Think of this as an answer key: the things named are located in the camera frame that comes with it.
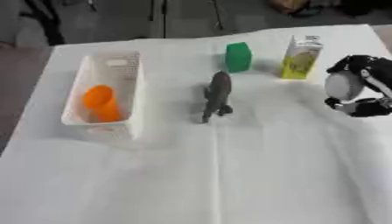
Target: white plastic basket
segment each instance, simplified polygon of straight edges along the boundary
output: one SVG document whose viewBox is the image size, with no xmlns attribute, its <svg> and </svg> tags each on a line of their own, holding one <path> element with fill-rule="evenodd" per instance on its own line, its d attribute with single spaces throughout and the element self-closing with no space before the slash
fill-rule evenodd
<svg viewBox="0 0 392 224">
<path fill-rule="evenodd" d="M 114 90 L 120 122 L 94 122 L 82 104 L 83 95 L 96 85 Z M 116 143 L 138 137 L 143 130 L 144 74 L 139 52 L 96 52 L 86 56 L 64 109 L 61 121 L 80 130 L 89 141 Z"/>
</svg>

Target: yellow carton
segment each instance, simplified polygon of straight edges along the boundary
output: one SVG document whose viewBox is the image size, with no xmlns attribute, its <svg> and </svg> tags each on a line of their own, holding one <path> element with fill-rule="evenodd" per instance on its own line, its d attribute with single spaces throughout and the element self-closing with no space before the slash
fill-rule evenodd
<svg viewBox="0 0 392 224">
<path fill-rule="evenodd" d="M 306 79 L 323 45 L 318 36 L 306 36 L 305 40 L 292 37 L 289 49 L 283 60 L 283 79 Z"/>
</svg>

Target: robotic hand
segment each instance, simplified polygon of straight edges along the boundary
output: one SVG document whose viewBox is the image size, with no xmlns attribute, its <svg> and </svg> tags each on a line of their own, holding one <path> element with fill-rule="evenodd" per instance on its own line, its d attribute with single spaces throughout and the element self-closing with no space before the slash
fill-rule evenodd
<svg viewBox="0 0 392 224">
<path fill-rule="evenodd" d="M 331 75 L 346 73 L 348 79 L 348 76 L 352 75 L 357 81 L 354 85 L 347 84 L 348 88 L 360 89 L 360 91 L 354 91 L 355 93 L 350 97 L 339 98 L 330 94 L 330 98 L 326 99 L 325 103 L 332 109 L 354 117 L 387 116 L 392 113 L 392 60 L 367 55 L 352 55 L 339 61 L 327 72 Z M 361 99 L 351 103 L 341 102 L 358 96 L 363 87 L 382 93 L 383 97 Z"/>
</svg>

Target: green cube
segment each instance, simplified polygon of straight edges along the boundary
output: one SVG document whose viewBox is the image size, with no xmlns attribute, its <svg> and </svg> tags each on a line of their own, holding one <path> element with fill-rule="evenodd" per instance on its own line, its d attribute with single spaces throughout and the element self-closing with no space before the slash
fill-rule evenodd
<svg viewBox="0 0 392 224">
<path fill-rule="evenodd" d="M 246 43 L 228 45 L 226 48 L 226 67 L 230 73 L 244 72 L 250 69 L 252 52 Z"/>
</svg>

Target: orange cup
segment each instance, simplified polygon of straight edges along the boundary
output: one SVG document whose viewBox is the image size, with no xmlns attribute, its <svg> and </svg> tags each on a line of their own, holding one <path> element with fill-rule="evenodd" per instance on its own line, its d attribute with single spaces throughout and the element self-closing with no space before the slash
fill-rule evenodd
<svg viewBox="0 0 392 224">
<path fill-rule="evenodd" d="M 90 88 L 83 96 L 83 104 L 100 122 L 112 123 L 121 119 L 111 87 L 99 85 Z"/>
</svg>

